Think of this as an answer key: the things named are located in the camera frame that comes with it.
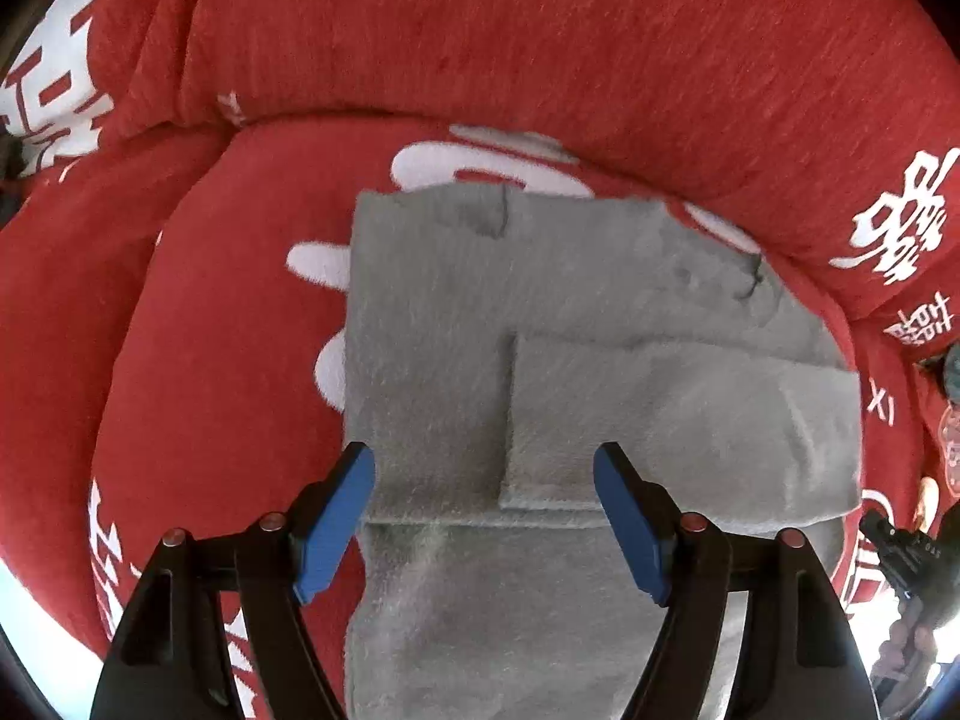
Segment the person's right hand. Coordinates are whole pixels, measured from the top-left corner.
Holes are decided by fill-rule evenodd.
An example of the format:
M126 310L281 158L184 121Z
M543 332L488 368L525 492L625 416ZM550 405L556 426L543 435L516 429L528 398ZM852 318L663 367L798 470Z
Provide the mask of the person's right hand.
M946 629L910 628L907 609L907 603L898 603L898 617L892 622L887 639L878 647L871 679L874 683L892 681L905 692L921 694L931 676L955 660L958 650L946 637Z

